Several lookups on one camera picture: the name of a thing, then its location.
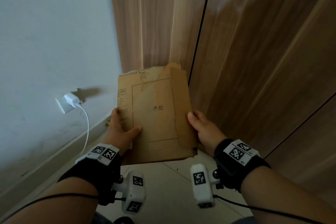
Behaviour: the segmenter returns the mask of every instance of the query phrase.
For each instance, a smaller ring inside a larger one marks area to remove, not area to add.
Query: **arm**
[[[227,137],[203,113],[188,114],[189,123],[198,131],[199,140],[213,156]],[[322,223],[335,223],[336,210],[287,178],[262,166],[252,170],[241,184],[241,194],[251,206],[291,213]],[[302,223],[280,215],[253,211],[258,223]]]
[[[141,132],[136,127],[124,132],[119,123],[118,109],[111,114],[111,123],[108,128],[104,144],[111,144],[119,149],[123,155],[133,139]],[[41,197],[59,193],[83,193],[98,196],[98,191],[91,183],[78,177],[69,177],[48,188]],[[58,197],[37,202],[30,205],[13,217],[6,224],[16,223],[90,223],[98,205],[97,199],[84,197]]]

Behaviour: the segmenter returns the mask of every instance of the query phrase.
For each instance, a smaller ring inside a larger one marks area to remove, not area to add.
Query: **wire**
[[[98,199],[98,196],[92,196],[92,195],[87,195],[87,194],[82,194],[82,193],[60,193],[60,194],[54,194],[54,195],[50,195],[50,196],[46,196],[46,197],[41,197],[39,199],[36,199],[34,201],[31,201],[30,203],[20,207],[19,209],[17,209],[14,213],[11,213],[9,216],[7,216],[5,219],[3,219],[0,224],[3,224],[4,222],[6,222],[9,218],[13,217],[15,214],[17,214],[19,211],[21,211],[22,209],[35,204],[37,202],[43,201],[43,200],[47,200],[50,198],[55,198],[55,197],[86,197],[86,198],[92,198],[92,199]],[[114,200],[121,200],[121,201],[126,201],[125,197],[122,198],[115,198]]]
[[[86,120],[87,120],[87,136],[86,136],[86,141],[85,141],[85,145],[84,145],[84,148],[81,152],[81,155],[83,154],[83,151],[85,150],[86,148],[86,144],[87,144],[87,140],[89,138],[89,129],[90,129],[90,122],[89,122],[89,116],[87,116],[87,112],[85,111],[85,109],[82,107],[81,104],[76,104],[79,108],[82,108],[82,110],[85,112],[85,115],[86,115]]]
[[[275,211],[275,210],[270,210],[270,209],[265,209],[265,208],[260,208],[260,207],[256,207],[256,206],[243,205],[243,204],[230,201],[228,199],[225,199],[225,198],[217,196],[217,195],[213,195],[213,197],[214,198],[220,198],[221,200],[226,201],[228,203],[231,203],[233,205],[249,208],[249,209],[252,209],[252,210],[257,210],[257,211],[261,211],[261,212],[277,214],[277,215],[281,215],[281,216],[285,216],[285,217],[289,217],[289,218],[293,218],[293,219],[297,219],[297,220],[302,220],[302,221],[305,221],[305,222],[308,222],[308,223],[313,223],[313,224],[324,224],[322,222],[319,222],[319,221],[316,221],[316,220],[312,220],[312,219],[308,219],[308,218],[305,218],[305,217],[301,217],[301,216],[298,216],[298,215],[295,215],[295,214],[291,214],[291,213],[283,213],[283,212],[279,212],[279,211]]]

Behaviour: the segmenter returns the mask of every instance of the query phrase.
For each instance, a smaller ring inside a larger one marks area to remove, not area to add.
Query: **wooden wardrobe door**
[[[266,161],[280,174],[336,207],[336,97],[278,146]]]
[[[123,72],[178,61],[191,70],[205,0],[112,0]]]
[[[208,0],[193,108],[269,154],[336,89],[336,0]]]

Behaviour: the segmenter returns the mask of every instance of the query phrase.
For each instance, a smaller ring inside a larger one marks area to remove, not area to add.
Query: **forearm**
[[[69,177],[48,188],[40,197],[59,193],[82,193],[98,196],[98,191],[89,182]],[[84,197],[57,197],[30,205],[6,223],[90,223],[98,205],[98,199]]]
[[[267,167],[251,171],[241,184],[248,205],[291,213],[322,223],[335,223],[336,210]],[[302,223],[271,213],[252,211],[258,223]]]

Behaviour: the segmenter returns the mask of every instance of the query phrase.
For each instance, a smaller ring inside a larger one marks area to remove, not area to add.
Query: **black cable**
[[[54,194],[54,195],[50,195],[50,196],[46,196],[46,197],[41,197],[39,199],[36,199],[34,201],[31,201],[30,203],[20,207],[19,209],[17,209],[14,213],[10,214],[9,216],[7,216],[5,219],[3,219],[0,224],[4,223],[5,221],[7,221],[9,218],[11,218],[13,215],[17,214],[19,211],[21,211],[22,209],[35,204],[37,202],[46,200],[46,199],[50,199],[50,198],[55,198],[55,197],[86,197],[86,198],[92,198],[92,199],[98,199],[98,196],[92,196],[92,195],[87,195],[87,194],[82,194],[82,193],[60,193],[60,194]],[[121,200],[121,201],[126,201],[125,197],[122,198],[115,198],[114,200]]]
[[[319,222],[319,221],[316,221],[316,220],[312,220],[312,219],[308,219],[308,218],[305,218],[305,217],[301,217],[301,216],[298,216],[298,215],[295,215],[295,214],[291,214],[291,213],[283,213],[283,212],[279,212],[279,211],[275,211],[275,210],[270,210],[270,209],[265,209],[265,208],[260,208],[260,207],[256,207],[256,206],[243,205],[243,204],[230,201],[228,199],[225,199],[225,198],[217,196],[217,195],[213,195],[213,197],[214,198],[220,198],[221,200],[226,201],[228,203],[231,203],[233,205],[249,208],[249,209],[252,209],[252,210],[257,210],[257,211],[261,211],[261,212],[277,214],[277,215],[281,215],[281,216],[285,216],[285,217],[293,218],[293,219],[297,219],[297,220],[302,220],[302,221],[305,221],[305,222],[308,222],[308,223],[313,223],[313,224],[324,224],[322,222]]]

